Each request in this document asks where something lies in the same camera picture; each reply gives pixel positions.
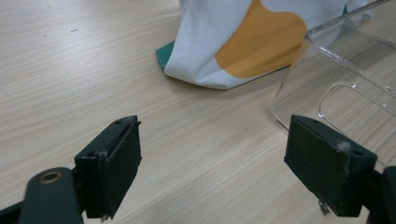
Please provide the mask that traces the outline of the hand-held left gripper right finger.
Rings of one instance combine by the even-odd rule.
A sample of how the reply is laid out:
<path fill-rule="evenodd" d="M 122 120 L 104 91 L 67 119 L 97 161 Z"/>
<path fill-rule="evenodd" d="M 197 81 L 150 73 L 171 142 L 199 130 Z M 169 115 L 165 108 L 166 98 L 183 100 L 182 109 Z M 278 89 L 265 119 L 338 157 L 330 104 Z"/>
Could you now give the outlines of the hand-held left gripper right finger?
<path fill-rule="evenodd" d="M 305 187 L 339 217 L 361 212 L 363 180 L 377 156 L 324 123 L 290 117 L 284 162 Z"/>

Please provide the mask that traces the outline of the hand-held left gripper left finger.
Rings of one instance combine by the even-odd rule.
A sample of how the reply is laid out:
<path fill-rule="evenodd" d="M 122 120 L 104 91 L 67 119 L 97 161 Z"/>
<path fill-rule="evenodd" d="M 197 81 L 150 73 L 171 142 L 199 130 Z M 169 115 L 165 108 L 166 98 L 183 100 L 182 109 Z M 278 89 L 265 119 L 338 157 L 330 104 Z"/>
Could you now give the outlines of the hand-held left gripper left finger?
<path fill-rule="evenodd" d="M 140 121 L 129 116 L 111 122 L 75 157 L 82 209 L 88 218 L 113 218 L 142 160 Z"/>

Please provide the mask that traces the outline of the clear plastic tray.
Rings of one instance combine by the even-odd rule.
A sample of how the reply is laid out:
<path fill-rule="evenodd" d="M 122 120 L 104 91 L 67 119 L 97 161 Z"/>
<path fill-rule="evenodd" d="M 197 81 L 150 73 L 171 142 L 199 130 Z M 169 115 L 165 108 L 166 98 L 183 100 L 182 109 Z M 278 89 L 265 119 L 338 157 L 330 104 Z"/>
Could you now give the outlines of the clear plastic tray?
<path fill-rule="evenodd" d="M 396 0 L 375 0 L 308 30 L 270 108 L 319 120 L 396 166 Z"/>

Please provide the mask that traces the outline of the white orange green tote bag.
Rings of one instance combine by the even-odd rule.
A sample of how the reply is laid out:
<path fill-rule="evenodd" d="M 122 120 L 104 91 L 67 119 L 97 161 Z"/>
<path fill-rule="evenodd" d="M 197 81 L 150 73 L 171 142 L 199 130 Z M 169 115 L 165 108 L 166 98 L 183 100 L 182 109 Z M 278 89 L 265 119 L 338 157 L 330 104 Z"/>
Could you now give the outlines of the white orange green tote bag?
<path fill-rule="evenodd" d="M 293 63 L 311 28 L 370 0 L 179 0 L 176 39 L 157 49 L 163 72 L 227 90 Z"/>

